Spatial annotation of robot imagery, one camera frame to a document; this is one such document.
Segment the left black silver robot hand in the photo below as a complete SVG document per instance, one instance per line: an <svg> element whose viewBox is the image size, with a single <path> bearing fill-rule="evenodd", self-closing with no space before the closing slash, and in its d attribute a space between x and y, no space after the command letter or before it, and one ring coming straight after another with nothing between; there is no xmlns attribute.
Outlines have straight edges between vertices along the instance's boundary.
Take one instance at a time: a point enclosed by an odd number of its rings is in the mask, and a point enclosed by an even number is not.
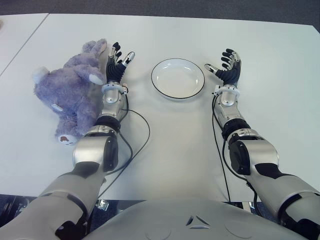
<svg viewBox="0 0 320 240"><path fill-rule="evenodd" d="M118 60L118 58L122 55L120 49L120 44L115 42L109 51L105 69L107 83L120 83L126 68L135 58L135 52L131 51L124 59Z"/></svg>

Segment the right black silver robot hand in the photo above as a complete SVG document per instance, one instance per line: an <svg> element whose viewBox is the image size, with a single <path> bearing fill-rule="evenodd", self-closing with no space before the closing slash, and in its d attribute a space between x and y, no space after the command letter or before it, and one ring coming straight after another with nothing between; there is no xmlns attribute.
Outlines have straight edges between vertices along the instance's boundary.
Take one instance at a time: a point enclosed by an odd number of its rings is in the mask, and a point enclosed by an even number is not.
<svg viewBox="0 0 320 240"><path fill-rule="evenodd" d="M204 67L220 79L224 85L237 86L241 75L241 58L239 54L227 48L223 53L221 60L223 61L223 69L219 69L211 64L205 64Z"/></svg>

